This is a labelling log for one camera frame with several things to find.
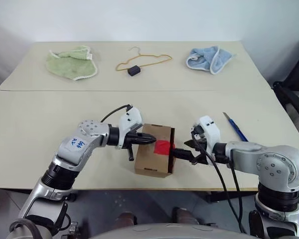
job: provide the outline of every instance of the sticker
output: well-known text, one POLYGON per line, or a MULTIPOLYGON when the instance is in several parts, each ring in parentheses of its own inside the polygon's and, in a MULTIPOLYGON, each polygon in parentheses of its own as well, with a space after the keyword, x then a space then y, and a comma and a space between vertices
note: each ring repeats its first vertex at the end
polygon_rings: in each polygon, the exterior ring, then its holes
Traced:
POLYGON ((154 147, 154 153, 161 155, 169 155, 170 142, 167 140, 157 140, 154 147))
POLYGON ((86 146, 86 141, 79 137, 71 138, 66 144, 66 148, 70 151, 81 151, 86 146))

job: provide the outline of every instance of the black cable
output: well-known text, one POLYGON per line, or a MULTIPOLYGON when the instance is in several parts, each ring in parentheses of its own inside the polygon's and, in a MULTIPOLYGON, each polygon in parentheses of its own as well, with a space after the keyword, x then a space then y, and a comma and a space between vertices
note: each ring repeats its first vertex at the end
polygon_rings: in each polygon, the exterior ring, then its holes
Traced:
POLYGON ((238 225, 239 225, 239 229, 242 233, 246 233, 243 225, 241 224, 241 221, 243 219, 243 200, 241 198, 241 193, 240 193, 240 189, 239 189, 239 184, 238 184, 238 180, 237 180, 237 176, 236 176, 236 172, 235 172, 235 168, 234 168, 234 164, 232 161, 229 161, 229 166, 231 169, 231 172, 233 174, 233 178, 234 178, 234 182, 235 182, 235 186, 236 186, 236 191, 237 191, 237 195, 238 195, 238 201, 239 201, 239 217, 238 217, 238 225))
POLYGON ((68 219, 68 225, 66 225, 65 227, 63 228, 60 228, 59 231, 64 231, 64 230, 67 230, 70 226, 71 226, 71 218, 69 215, 65 214, 65 217, 68 219))
POLYGON ((239 224, 239 229, 242 233, 246 233, 245 232, 245 229, 243 228, 243 226, 241 225, 241 223, 239 222, 239 217, 237 216, 237 213, 233 207, 233 204, 231 203, 230 201, 230 197, 229 197, 229 193, 227 191, 227 188, 226 188, 226 185, 225 185, 225 182, 224 182, 224 179, 223 179, 223 176, 221 175, 220 171, 219 171, 219 168, 217 166, 217 164, 215 163, 215 161, 212 159, 212 156, 197 142, 197 139, 195 138, 195 134, 194 132, 191 133, 191 137, 193 139, 193 141, 195 142, 195 144, 197 145, 197 147, 199 147, 199 150, 200 150, 200 153, 204 153, 206 154, 206 156, 210 159, 210 161, 212 162, 217 174, 218 174, 218 177, 221 181, 221 184, 223 186, 223 189, 224 189, 224 192, 226 194, 226 198, 227 198, 227 201, 228 201, 228 204, 229 204, 229 207, 231 209, 231 211, 233 212, 238 224, 239 224))
POLYGON ((42 239, 41 233, 39 232, 39 229, 36 227, 34 222, 24 218, 19 218, 11 223, 9 231, 12 233, 16 228, 20 226, 27 227, 31 232, 33 239, 42 239))
POLYGON ((101 123, 104 122, 104 120, 106 120, 110 115, 114 114, 116 111, 119 111, 121 109, 124 109, 124 108, 127 108, 128 110, 131 108, 132 106, 131 105, 124 105, 124 106, 121 106, 121 107, 118 107, 117 109, 109 112, 102 120, 101 120, 101 123))

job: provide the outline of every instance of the handwritten label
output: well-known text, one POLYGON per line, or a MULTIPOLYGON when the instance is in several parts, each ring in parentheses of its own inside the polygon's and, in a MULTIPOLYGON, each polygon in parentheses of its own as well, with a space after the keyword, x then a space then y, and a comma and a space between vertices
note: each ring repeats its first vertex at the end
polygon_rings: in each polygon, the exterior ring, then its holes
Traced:
POLYGON ((70 151, 80 151, 86 146, 86 142, 78 137, 73 137, 70 141, 66 144, 66 148, 70 151))

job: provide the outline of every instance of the white trim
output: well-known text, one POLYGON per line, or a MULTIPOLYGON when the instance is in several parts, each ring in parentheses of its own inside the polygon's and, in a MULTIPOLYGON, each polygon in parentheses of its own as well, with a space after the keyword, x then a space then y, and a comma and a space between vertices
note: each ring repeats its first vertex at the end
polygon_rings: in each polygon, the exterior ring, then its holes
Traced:
POLYGON ((186 65, 188 66, 188 68, 193 69, 193 70, 210 71, 209 69, 206 69, 206 68, 203 68, 203 67, 191 67, 191 66, 188 64, 188 60, 189 60, 189 59, 190 59, 190 60, 193 60, 193 57, 196 58, 196 56, 197 56, 197 59, 199 58, 200 55, 199 55, 198 53, 194 53, 194 54, 196 54, 196 55, 191 55, 191 56, 189 56, 189 57, 187 58, 187 60, 186 60, 186 65))
POLYGON ((92 75, 90 75, 90 76, 78 76, 78 77, 75 77, 75 78, 73 78, 74 81, 77 81, 77 80, 80 80, 80 79, 90 78, 92 76, 95 76, 98 73, 98 68, 96 67, 94 61, 93 60, 90 60, 90 61, 92 62, 93 66, 95 68, 95 72, 92 75))
POLYGON ((49 52, 50 52, 50 54, 51 54, 53 57, 58 58, 58 59, 61 58, 61 57, 59 57, 58 55, 54 54, 51 50, 49 50, 49 52))
POLYGON ((86 53, 86 59, 87 60, 92 60, 93 56, 91 53, 86 53))
MULTIPOLYGON (((217 46, 218 47, 218 51, 217 51, 217 55, 219 54, 219 51, 220 51, 220 47, 219 46, 217 46)), ((213 60, 211 61, 211 64, 210 64, 210 73, 211 74, 213 74, 213 75, 217 75, 219 72, 221 72, 221 70, 224 68, 224 66, 226 66, 227 65, 227 63, 228 62, 230 62, 230 60, 231 59, 233 59, 233 57, 234 57, 234 55, 232 55, 223 65, 222 65, 222 67, 221 68, 219 68, 219 70, 217 71, 217 72, 214 72, 213 70, 212 70, 212 65, 213 65, 213 63, 214 63, 214 61, 216 60, 215 58, 216 58, 216 55, 214 56, 214 58, 213 58, 213 60)))

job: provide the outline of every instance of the cardboard box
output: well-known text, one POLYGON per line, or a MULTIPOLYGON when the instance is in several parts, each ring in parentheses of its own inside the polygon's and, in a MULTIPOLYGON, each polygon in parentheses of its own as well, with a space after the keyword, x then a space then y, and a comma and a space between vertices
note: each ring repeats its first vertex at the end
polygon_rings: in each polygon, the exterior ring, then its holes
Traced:
POLYGON ((164 178, 173 173, 175 158, 170 152, 174 147, 174 132, 175 129, 168 126, 144 124, 143 133, 153 135, 156 142, 139 146, 136 174, 164 178))

